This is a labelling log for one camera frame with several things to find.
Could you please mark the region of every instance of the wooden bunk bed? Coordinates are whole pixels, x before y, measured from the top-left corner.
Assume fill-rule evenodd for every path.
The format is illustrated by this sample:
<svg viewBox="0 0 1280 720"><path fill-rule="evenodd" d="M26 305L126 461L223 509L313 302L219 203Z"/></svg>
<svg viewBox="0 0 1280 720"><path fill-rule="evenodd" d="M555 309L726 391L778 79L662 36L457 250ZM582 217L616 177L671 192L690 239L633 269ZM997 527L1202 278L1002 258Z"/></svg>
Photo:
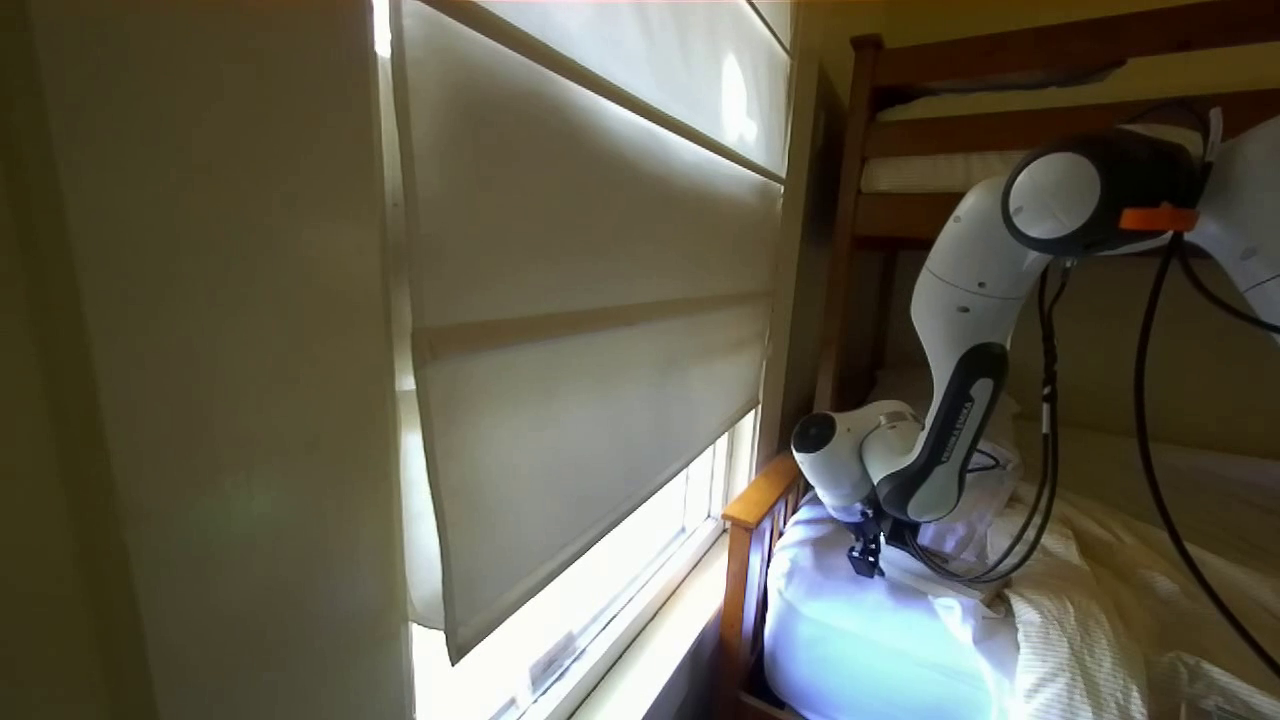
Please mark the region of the wooden bunk bed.
<svg viewBox="0 0 1280 720"><path fill-rule="evenodd" d="M885 48L879 36L858 36L839 199L822 319L817 409L853 409L867 391L867 381L845 377L853 351L847 328L858 314L853 265L864 260L864 254L927 250L960 199L960 192L867 192L860 181L874 161L1043 147L1074 131L1121 123L1134 112L1162 106L1162 96L919 120L900 120L900 110L958 92L1094 86L1144 56L1272 41L1280 41L1280 10L1262 0L1183 6L912 48ZM1276 89L1195 92L1182 99L1222 106L1230 137L1265 115L1280 115ZM780 451L726 511L730 587L722 608L715 717L784 717L767 702L767 687L759 687L758 653L766 624L766 568L800 498L805 475Z"/></svg>

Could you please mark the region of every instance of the wrinkled sheet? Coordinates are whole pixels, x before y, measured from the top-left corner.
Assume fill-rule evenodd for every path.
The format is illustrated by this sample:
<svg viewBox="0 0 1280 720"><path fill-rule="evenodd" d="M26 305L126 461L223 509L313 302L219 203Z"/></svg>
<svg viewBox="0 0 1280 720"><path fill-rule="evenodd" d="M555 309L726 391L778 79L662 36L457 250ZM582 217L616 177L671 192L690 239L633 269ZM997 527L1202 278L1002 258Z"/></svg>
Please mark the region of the wrinkled sheet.
<svg viewBox="0 0 1280 720"><path fill-rule="evenodd" d="M1156 463L1202 568L1280 653L1280 463L1202 448L1156 448ZM805 503L767 575L771 687L800 717L1280 717L1276 675L1156 527L1134 439L1074 429L1062 472L1037 560L994 596L893 554L887 581L860 581L847 534ZM990 547L1004 547L1022 498Z"/></svg>

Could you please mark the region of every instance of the white robotic arm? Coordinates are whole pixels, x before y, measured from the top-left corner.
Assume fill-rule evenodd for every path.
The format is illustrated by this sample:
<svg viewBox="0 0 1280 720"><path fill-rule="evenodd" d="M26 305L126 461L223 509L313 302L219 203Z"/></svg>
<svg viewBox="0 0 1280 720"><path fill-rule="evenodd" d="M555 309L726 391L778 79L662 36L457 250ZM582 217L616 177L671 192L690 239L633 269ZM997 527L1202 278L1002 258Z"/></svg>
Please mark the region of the white robotic arm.
<svg viewBox="0 0 1280 720"><path fill-rule="evenodd" d="M1134 207L1171 220L1154 229ZM1217 258L1251 314L1280 325L1280 120L1226 143L1212 169L1167 139L1099 131L977 183L912 294L932 372L924 426L895 402L795 426L794 457L830 511L847 523L867 509L912 527L943 520L966 498L1011 328L1047 260L1144 254L1167 233Z"/></svg>

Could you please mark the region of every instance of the window shade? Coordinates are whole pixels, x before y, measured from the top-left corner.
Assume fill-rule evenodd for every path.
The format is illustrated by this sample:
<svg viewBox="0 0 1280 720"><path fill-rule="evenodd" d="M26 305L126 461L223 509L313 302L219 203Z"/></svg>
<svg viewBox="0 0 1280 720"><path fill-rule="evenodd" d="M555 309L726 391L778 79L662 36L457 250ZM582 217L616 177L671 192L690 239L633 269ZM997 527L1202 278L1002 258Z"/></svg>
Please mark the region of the window shade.
<svg viewBox="0 0 1280 720"><path fill-rule="evenodd" d="M767 41L758 18L741 19L752 45ZM654 27L675 52L675 23ZM603 48L654 41L591 31ZM682 56L722 69L732 31L699 31ZM697 143L682 110L655 110L675 131L654 123L423 6L403 6L401 60L403 278L444 568L444 604L411 608L444 608L465 656L758 405L784 120L741 154ZM766 77L780 99L784 69ZM722 92L715 71L670 77L682 79L691 86L675 96Z"/></svg>

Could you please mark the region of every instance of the bed frame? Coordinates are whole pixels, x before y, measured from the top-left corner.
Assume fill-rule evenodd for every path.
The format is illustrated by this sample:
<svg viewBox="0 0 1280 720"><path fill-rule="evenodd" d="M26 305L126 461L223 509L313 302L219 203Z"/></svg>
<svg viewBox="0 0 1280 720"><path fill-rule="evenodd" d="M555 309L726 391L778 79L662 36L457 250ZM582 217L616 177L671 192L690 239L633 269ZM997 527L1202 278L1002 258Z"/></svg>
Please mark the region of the bed frame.
<svg viewBox="0 0 1280 720"><path fill-rule="evenodd" d="M879 36L858 36L858 71L845 112L845 161L832 225L817 409L860 405L867 381L847 381L853 269L867 254L927 250L960 198L954 192L860 192L860 174L876 158L937 158L937 154L1011 154L1043 147L1062 137L1110 127L1162 99L1076 106L1032 112L985 112L940 120L879 120L887 110L943 92L994 89L1051 89L1087 86L1139 56L1171 56L1195 48L1270 45L1280 41L1280 6L1217 0L1162 14L1106 18L1002 36L968 36L943 45L885 48ZM1178 96L1226 110L1226 131L1280 115L1280 89ZM722 608L715 653L715 717L784 717L759 685L758 650L766 628L766 568L784 520L805 498L805 475L780 451L759 469L730 520L730 583Z"/></svg>

